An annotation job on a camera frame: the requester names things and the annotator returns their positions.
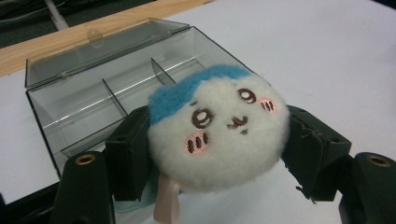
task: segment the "white table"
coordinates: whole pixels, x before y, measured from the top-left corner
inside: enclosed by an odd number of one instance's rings
[[[198,27],[286,99],[352,143],[396,160],[396,11],[366,0],[218,0],[168,18]],[[0,78],[0,191],[7,203],[59,179],[24,94],[24,71]],[[255,182],[180,197],[182,223],[340,223],[312,204],[283,161]],[[152,206],[117,215],[154,223]]]

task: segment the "plush toy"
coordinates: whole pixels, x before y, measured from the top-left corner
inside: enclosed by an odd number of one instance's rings
[[[215,65],[163,86],[148,108],[150,152],[162,173],[156,210],[174,201],[179,189],[228,189],[269,171],[289,133],[284,100],[240,66]],[[156,219],[177,222],[163,216]]]

